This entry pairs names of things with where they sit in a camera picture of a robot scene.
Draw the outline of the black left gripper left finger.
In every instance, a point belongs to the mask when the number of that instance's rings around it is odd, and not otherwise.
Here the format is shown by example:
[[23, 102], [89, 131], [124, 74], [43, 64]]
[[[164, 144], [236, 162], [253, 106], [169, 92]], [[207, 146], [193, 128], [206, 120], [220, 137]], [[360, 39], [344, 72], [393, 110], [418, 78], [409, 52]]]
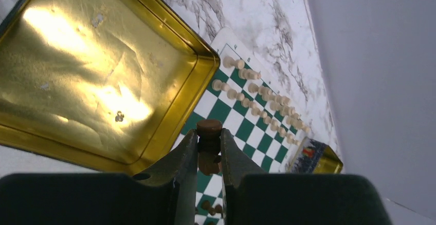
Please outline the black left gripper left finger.
[[144, 171], [1, 179], [1, 224], [194, 224], [197, 132]]

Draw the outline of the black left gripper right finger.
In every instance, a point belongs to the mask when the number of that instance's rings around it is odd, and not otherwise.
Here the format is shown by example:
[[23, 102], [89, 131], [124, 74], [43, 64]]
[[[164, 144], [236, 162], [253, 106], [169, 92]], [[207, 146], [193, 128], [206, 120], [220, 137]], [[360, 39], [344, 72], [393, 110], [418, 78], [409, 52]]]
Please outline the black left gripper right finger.
[[221, 131], [225, 224], [390, 224], [373, 184], [349, 174], [272, 174]]

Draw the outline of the dark brown knight piece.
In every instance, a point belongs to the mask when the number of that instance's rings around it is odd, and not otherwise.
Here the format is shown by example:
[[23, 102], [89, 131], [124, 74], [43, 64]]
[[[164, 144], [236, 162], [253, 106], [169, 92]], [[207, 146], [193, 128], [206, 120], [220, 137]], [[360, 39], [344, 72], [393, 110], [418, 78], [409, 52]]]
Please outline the dark brown knight piece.
[[214, 207], [209, 207], [207, 209], [207, 211], [208, 211], [208, 214], [211, 215], [211, 216], [216, 215], [216, 209]]

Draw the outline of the dark brown pawn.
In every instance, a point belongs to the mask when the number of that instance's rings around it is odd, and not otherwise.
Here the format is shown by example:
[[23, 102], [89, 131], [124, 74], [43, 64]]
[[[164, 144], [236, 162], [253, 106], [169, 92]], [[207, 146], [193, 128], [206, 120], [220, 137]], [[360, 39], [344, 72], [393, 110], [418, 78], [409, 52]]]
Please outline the dark brown pawn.
[[217, 204], [217, 205], [214, 207], [214, 210], [215, 210], [215, 212], [218, 213], [218, 214], [222, 214], [222, 213], [223, 213], [223, 207], [222, 207], [220, 204]]
[[203, 210], [205, 210], [205, 211], [209, 211], [210, 208], [211, 208], [210, 201], [209, 201], [209, 200], [204, 200], [204, 201], [201, 203], [201, 208], [202, 208]]

